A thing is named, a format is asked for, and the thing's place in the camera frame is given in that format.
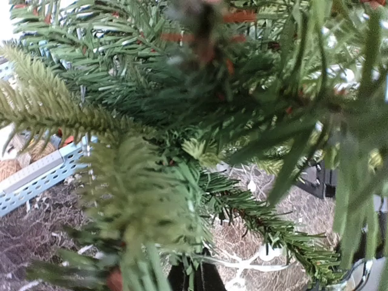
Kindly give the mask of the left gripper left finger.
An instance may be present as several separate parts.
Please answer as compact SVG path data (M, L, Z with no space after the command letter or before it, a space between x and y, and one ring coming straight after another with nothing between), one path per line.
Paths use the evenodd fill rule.
M171 266L167 279L172 291L189 290L189 275L186 270L190 266L190 263L184 264L183 262L178 263L178 265Z

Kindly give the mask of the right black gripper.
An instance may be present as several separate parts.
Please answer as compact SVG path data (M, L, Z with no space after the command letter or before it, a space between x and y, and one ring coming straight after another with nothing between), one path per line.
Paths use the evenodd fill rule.
M337 169L325 166L324 161L314 162L305 169L295 185L316 198L334 198L338 181Z

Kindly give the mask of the white ball string lights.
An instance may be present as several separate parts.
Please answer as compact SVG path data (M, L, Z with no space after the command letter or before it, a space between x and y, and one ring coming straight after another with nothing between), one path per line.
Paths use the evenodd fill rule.
M239 180L244 189L251 190L256 199L263 201L275 180L257 166L228 166L219 164L216 170ZM319 199L298 187L276 206L283 218L297 223L297 230L308 234L323 233L321 244L334 250L340 241L332 230L335 202L332 198ZM286 263L286 254L274 250L273 258L263 251L263 239L247 233L243 221L236 218L232 224L215 221L212 226L218 259L216 267L227 290L307 290L310 279L300 263L276 271L259 271L253 265L281 266Z

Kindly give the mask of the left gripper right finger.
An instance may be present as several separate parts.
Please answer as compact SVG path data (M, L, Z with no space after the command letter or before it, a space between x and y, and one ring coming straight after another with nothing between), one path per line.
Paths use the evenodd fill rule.
M195 271L194 291L226 291L218 269L210 263L201 263Z

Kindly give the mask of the small green christmas tree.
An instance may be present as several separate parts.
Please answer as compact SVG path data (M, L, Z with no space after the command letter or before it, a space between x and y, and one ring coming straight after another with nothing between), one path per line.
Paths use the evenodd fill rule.
M321 289L387 256L373 207L387 195L386 1L12 1L14 45L66 84L95 132L79 162L89 223L27 277L69 290L171 290L171 266L215 265L210 231L236 218ZM337 169L332 230L276 206L314 162ZM265 200L217 165L257 166Z

